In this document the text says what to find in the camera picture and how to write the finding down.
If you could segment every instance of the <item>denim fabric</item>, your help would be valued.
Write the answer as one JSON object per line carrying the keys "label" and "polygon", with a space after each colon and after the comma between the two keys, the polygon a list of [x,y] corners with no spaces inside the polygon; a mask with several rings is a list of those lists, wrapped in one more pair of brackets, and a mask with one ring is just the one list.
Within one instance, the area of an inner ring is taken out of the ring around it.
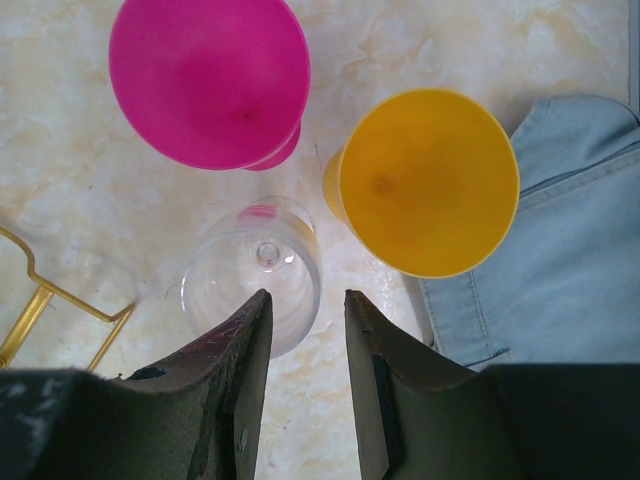
{"label": "denim fabric", "polygon": [[421,281],[443,355],[476,369],[640,362],[639,125],[601,97],[536,102],[512,138],[507,238],[470,273]]}

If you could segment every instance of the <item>yellow cup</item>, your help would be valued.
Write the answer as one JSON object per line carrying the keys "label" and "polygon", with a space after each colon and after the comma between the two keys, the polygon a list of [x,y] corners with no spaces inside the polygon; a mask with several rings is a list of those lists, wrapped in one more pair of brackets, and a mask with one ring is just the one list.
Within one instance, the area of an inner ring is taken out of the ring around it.
{"label": "yellow cup", "polygon": [[513,223],[519,193],[498,121],[439,89],[374,108],[324,176],[336,217],[380,260],[422,278],[459,275],[489,257]]}

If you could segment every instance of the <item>gold wire stand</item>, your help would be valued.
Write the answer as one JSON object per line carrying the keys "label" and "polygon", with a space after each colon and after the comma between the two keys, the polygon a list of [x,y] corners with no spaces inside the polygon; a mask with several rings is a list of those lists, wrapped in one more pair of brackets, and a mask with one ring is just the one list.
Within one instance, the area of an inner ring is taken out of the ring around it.
{"label": "gold wire stand", "polygon": [[90,372],[93,371],[131,316],[135,304],[132,303],[128,305],[115,315],[107,315],[106,313],[101,312],[97,308],[83,302],[78,297],[71,295],[66,290],[54,285],[50,281],[38,275],[36,273],[36,257],[29,246],[19,237],[3,227],[0,227],[0,235],[5,236],[22,249],[27,256],[27,275],[31,280],[38,284],[38,288],[31,297],[31,300],[29,300],[27,306],[24,307],[18,321],[4,339],[2,346],[0,346],[0,368],[7,368],[9,366],[13,357],[16,356],[20,347],[22,347],[22,344],[29,335],[29,332],[31,332],[31,329],[38,321],[38,318],[42,315],[47,304],[51,301],[51,298],[54,295],[58,295],[103,322],[114,324],[113,330],[111,330],[111,333],[100,347],[100,350],[98,350],[98,353],[93,357],[93,360],[87,368]]}

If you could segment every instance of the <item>clear wine glass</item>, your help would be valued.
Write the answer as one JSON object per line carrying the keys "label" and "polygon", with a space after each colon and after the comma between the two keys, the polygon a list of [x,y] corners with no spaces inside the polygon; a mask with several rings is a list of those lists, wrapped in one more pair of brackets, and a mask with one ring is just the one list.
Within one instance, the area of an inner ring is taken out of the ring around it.
{"label": "clear wine glass", "polygon": [[265,197],[231,212],[205,235],[182,280],[182,308],[203,335],[257,290],[273,298],[271,358],[309,333],[320,304],[320,250],[311,218],[297,202]]}

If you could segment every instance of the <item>pink cup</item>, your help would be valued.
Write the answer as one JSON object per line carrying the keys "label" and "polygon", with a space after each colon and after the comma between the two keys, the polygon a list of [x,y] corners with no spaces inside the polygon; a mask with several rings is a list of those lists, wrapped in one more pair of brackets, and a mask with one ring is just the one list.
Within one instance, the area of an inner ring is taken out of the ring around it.
{"label": "pink cup", "polygon": [[300,138],[309,50],[284,0],[126,0],[109,69],[133,128],[185,165],[266,170]]}

